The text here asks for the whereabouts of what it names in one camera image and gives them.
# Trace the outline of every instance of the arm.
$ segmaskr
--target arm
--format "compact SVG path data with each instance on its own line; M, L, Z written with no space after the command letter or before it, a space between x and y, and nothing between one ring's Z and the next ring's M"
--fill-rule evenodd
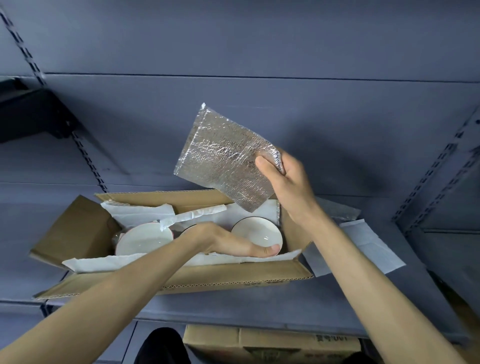
M275 255L214 223L203 223L128 264L48 316L0 351L0 363L92 363L164 283L199 252Z
M464 363L453 346L315 201L303 166L282 153L286 176L257 157L291 218L313 238L357 317L386 363Z

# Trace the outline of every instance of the forearm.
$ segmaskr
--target forearm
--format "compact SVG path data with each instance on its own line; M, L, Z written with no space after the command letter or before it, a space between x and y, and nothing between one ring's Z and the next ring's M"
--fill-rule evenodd
M0 353L12 364L85 364L95 359L163 284L202 250L184 235L113 272Z
M386 363L463 363L450 343L321 211L307 230Z

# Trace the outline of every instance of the cardboard box on lower shelf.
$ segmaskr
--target cardboard box on lower shelf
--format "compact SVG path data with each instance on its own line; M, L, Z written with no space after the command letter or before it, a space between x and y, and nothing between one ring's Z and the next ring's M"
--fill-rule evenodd
M358 338L309 333L188 325L183 342L225 364L339 364L360 351Z
M232 200L217 190L99 194L97 197L101 201L114 200L134 206L170 204L177 214L232 203ZM307 233L283 209L280 228L289 252L305 249L310 243ZM119 231L118 223L100 204L78 196L33 247L30 256L62 268L65 268L62 265L64 260L105 257L113 254L111 238ZM35 295L35 298L77 295L109 274L111 273L72 274L56 286ZM276 285L311 277L311 272L296 258L275 262L182 267L158 294Z

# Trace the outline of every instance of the black pants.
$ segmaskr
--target black pants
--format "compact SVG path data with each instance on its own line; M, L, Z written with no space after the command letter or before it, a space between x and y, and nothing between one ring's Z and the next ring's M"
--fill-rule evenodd
M368 356L356 352L343 364L375 364ZM158 328L148 335L138 351L135 364L191 364L181 336L172 328Z

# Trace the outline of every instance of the hand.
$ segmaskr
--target hand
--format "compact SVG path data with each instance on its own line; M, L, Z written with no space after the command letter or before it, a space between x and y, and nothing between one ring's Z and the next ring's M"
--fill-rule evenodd
M187 230L186 234L192 235L193 241L201 243L201 251L204 253L219 253L234 256L254 256L267 258L274 256L280 251L280 245L269 247L255 245L240 236L233 235L224 228L213 222L203 222Z
M322 209L315 200L302 163L287 152L281 152L285 176L263 157L257 157L255 164L271 182L278 200L292 220L298 225L305 226L315 214L321 213Z

